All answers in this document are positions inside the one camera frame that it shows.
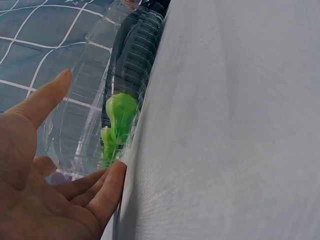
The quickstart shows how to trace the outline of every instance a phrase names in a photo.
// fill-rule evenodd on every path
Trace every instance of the hand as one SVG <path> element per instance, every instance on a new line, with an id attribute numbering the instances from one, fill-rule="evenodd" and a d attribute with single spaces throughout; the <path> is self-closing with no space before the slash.
<path id="1" fill-rule="evenodd" d="M 37 128 L 67 94 L 71 78 L 65 70 L 0 113 L 0 239 L 99 239 L 120 201 L 124 163 L 50 186 L 44 177 L 56 166 L 47 156 L 35 157 Z"/>

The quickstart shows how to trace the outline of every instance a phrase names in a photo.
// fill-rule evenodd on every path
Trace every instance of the fingernail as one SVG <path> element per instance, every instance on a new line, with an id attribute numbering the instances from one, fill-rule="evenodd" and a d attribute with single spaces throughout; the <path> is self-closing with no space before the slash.
<path id="1" fill-rule="evenodd" d="M 63 70 L 62 72 L 60 72 L 60 73 L 58 74 L 58 76 L 55 77 L 55 79 L 58 79 L 58 78 L 63 77 L 63 76 L 66 75 L 68 72 L 69 72 L 69 69 Z"/>

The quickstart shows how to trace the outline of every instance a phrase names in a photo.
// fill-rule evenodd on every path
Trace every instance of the finger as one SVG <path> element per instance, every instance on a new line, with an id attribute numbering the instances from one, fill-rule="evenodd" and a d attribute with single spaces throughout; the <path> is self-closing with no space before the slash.
<path id="1" fill-rule="evenodd" d="M 48 156 L 36 156 L 32 163 L 38 173 L 44 178 L 48 177 L 57 169 L 57 166 Z"/>
<path id="2" fill-rule="evenodd" d="M 52 82 L 40 87 L 24 101 L 10 108 L 8 112 L 28 118 L 38 129 L 49 113 L 67 94 L 71 79 L 72 74 L 68 69 L 62 71 Z"/>
<path id="3" fill-rule="evenodd" d="M 105 170 L 96 171 L 75 181 L 53 186 L 53 188 L 70 201 L 90 189 L 105 172 Z"/>
<path id="4" fill-rule="evenodd" d="M 103 186 L 109 171 L 105 171 L 105 173 L 100 177 L 97 182 L 87 189 L 83 194 L 80 194 L 73 198 L 70 202 L 74 205 L 79 205 L 81 207 L 85 207 L 88 205 L 88 203 L 97 195 L 97 193 L 100 191 L 101 187 Z"/>
<path id="5" fill-rule="evenodd" d="M 127 166 L 123 162 L 112 164 L 101 190 L 86 206 L 102 229 L 106 227 L 119 204 L 124 189 L 126 169 Z"/>

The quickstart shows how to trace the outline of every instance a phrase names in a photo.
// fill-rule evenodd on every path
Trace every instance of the green object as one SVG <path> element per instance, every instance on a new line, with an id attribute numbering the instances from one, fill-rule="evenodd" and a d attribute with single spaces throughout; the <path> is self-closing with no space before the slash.
<path id="1" fill-rule="evenodd" d="M 127 93 L 118 93 L 106 101 L 105 107 L 111 122 L 112 139 L 118 144 L 124 144 L 136 114 L 136 100 Z"/>
<path id="2" fill-rule="evenodd" d="M 105 160 L 103 164 L 105 167 L 109 167 L 119 151 L 119 145 L 111 137 L 111 128 L 101 129 L 100 134 L 103 141 L 102 152 Z"/>
<path id="3" fill-rule="evenodd" d="M 118 93 L 106 101 L 105 110 L 111 127 L 101 129 L 100 134 L 103 141 L 103 164 L 108 168 L 114 162 L 120 144 L 127 141 L 137 102 L 127 93 Z"/>

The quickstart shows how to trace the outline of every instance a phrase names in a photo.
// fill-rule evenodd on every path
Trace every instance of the white grid line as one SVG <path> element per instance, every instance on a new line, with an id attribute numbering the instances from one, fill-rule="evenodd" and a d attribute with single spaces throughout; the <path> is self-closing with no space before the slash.
<path id="1" fill-rule="evenodd" d="M 39 7 L 39 5 L 37 6 L 25 6 L 25 7 L 21 7 L 21 8 L 15 8 L 16 5 L 14 5 L 11 9 L 9 10 L 1 10 L 0 13 L 2 13 L 0 15 L 0 17 L 6 13 L 9 13 L 9 12 L 13 12 L 13 11 L 17 11 L 17 10 L 21 10 L 21 9 L 32 9 L 32 8 L 37 8 Z M 77 9 L 77 10 L 81 10 L 81 7 L 77 7 L 77 6 L 66 6 L 66 5 L 40 5 L 41 7 L 59 7 L 59 8 L 68 8 L 68 9 Z M 100 17 L 103 17 L 103 15 L 101 13 L 98 13 L 96 11 L 92 11 L 92 10 L 89 10 L 89 9 L 84 9 L 83 11 L 85 12 L 88 12 L 88 13 L 91 13 L 91 14 L 94 14 L 94 15 L 98 15 Z"/>
<path id="2" fill-rule="evenodd" d="M 6 85 L 10 85 L 10 86 L 19 88 L 19 89 L 29 90 L 29 87 L 28 87 L 28 86 L 24 86 L 24 85 L 15 83 L 15 82 L 6 81 L 6 80 L 2 80 L 2 79 L 0 79 L 0 84 L 6 84 Z"/>
<path id="3" fill-rule="evenodd" d="M 14 9 L 15 6 L 18 4 L 18 2 L 19 2 L 19 0 L 16 0 L 15 4 L 14 4 L 9 10 L 0 11 L 0 13 L 1 13 L 1 12 L 4 12 L 4 13 L 0 14 L 0 17 L 1 17 L 2 15 L 5 15 L 5 14 L 8 13 L 8 12 L 11 12 L 12 9 Z"/>
<path id="4" fill-rule="evenodd" d="M 96 47 L 98 47 L 98 48 L 105 49 L 105 50 L 109 51 L 110 53 L 111 53 L 111 51 L 112 51 L 112 48 L 107 47 L 107 46 L 103 46 L 103 45 L 98 44 L 98 43 L 93 42 L 93 41 L 88 41 L 88 44 L 90 44 L 90 45 L 94 45 L 94 46 L 96 46 Z"/>
<path id="5" fill-rule="evenodd" d="M 33 87 L 30 88 L 29 86 L 24 86 L 24 85 L 15 83 L 15 82 L 6 81 L 6 80 L 2 80 L 2 79 L 0 79 L 0 84 L 9 85 L 9 86 L 12 86 L 12 87 L 15 87 L 15 88 L 18 88 L 18 89 L 23 89 L 23 90 L 29 90 L 29 89 L 31 89 L 31 92 L 34 92 L 34 91 L 37 90 L 37 89 L 35 89 L 35 88 L 33 88 Z M 96 107 L 96 106 L 90 105 L 90 104 L 88 104 L 88 103 L 84 103 L 84 102 L 82 102 L 82 101 L 75 100 L 75 99 L 73 99 L 73 98 L 64 97 L 63 100 L 64 100 L 64 101 L 67 101 L 67 102 L 70 102 L 70 103 L 78 104 L 78 105 L 81 105 L 81 106 L 83 106 L 83 107 L 87 107 L 87 108 L 90 108 L 90 109 L 95 109 L 95 110 L 98 110 L 98 111 L 101 111 L 101 110 L 102 110 L 101 108 L 98 108 L 98 107 Z"/>
<path id="6" fill-rule="evenodd" d="M 34 43 L 34 42 L 30 42 L 30 41 L 23 41 L 23 40 L 19 40 L 19 39 L 13 39 L 11 37 L 6 37 L 6 36 L 0 36 L 0 39 L 4 39 L 4 40 L 9 40 L 9 41 L 13 41 L 16 43 L 21 43 L 21 44 L 26 44 L 26 45 L 32 45 L 35 47 L 39 47 L 39 48 L 43 48 L 43 49 L 58 49 L 58 48 L 65 48 L 65 47 L 69 47 L 71 45 L 76 45 L 76 44 L 85 44 L 85 41 L 78 41 L 78 42 L 73 42 L 70 43 L 68 45 L 63 45 L 63 46 L 47 46 L 47 45 L 42 45 L 42 44 L 38 44 L 38 43 Z"/>
<path id="7" fill-rule="evenodd" d="M 28 19 L 32 16 L 32 14 L 34 14 L 34 12 L 35 12 L 38 8 L 40 8 L 40 7 L 41 7 L 42 5 L 44 5 L 46 2 L 48 2 L 48 0 L 45 0 L 41 5 L 37 6 L 37 7 L 36 7 L 32 12 L 30 12 L 30 14 L 26 17 L 26 19 L 24 20 L 24 22 L 21 24 L 20 28 L 19 28 L 18 31 L 16 32 L 13 40 L 10 42 L 9 47 L 8 47 L 5 55 L 3 56 L 3 58 L 2 58 L 1 61 L 0 61 L 0 65 L 1 65 L 1 64 L 4 62 L 4 60 L 6 59 L 8 53 L 9 53 L 9 51 L 10 51 L 10 49 L 11 49 L 12 44 L 13 44 L 13 43 L 15 42 L 15 40 L 17 39 L 19 33 L 21 32 L 21 29 L 24 27 L 24 25 L 26 24 L 26 22 L 28 21 Z"/>
<path id="8" fill-rule="evenodd" d="M 60 42 L 60 44 L 58 45 L 57 48 L 61 47 L 62 44 L 64 44 L 64 42 L 67 40 L 67 38 L 68 38 L 71 30 L 73 29 L 74 25 L 76 24 L 76 21 L 78 20 L 78 18 L 79 18 L 79 16 L 80 16 L 80 14 L 82 13 L 82 11 L 85 9 L 85 7 L 86 7 L 89 3 L 93 2 L 93 1 L 94 1 L 94 0 L 91 0 L 90 2 L 85 3 L 85 4 L 83 5 L 83 7 L 79 10 L 78 14 L 76 15 L 75 19 L 73 20 L 73 22 L 72 22 L 72 24 L 71 24 L 71 26 L 70 26 L 68 32 L 65 34 L 63 40 Z M 30 95 L 31 89 L 32 89 L 32 87 L 34 86 L 34 83 L 35 83 L 36 77 L 37 77 L 37 75 L 38 75 L 38 72 L 39 72 L 42 64 L 43 64 L 44 61 L 46 60 L 47 56 L 48 56 L 50 53 L 52 53 L 52 52 L 53 52 L 55 49 L 57 49 L 57 48 L 54 48 L 54 49 L 50 50 L 50 51 L 49 51 L 46 55 L 44 55 L 44 57 L 41 59 L 39 65 L 38 65 L 38 67 L 36 68 L 35 73 L 34 73 L 34 75 L 33 75 L 33 78 L 32 78 L 31 84 L 30 84 L 30 89 L 28 90 L 28 92 L 27 92 L 27 94 L 26 94 L 26 97 L 28 97 L 28 96 Z"/>

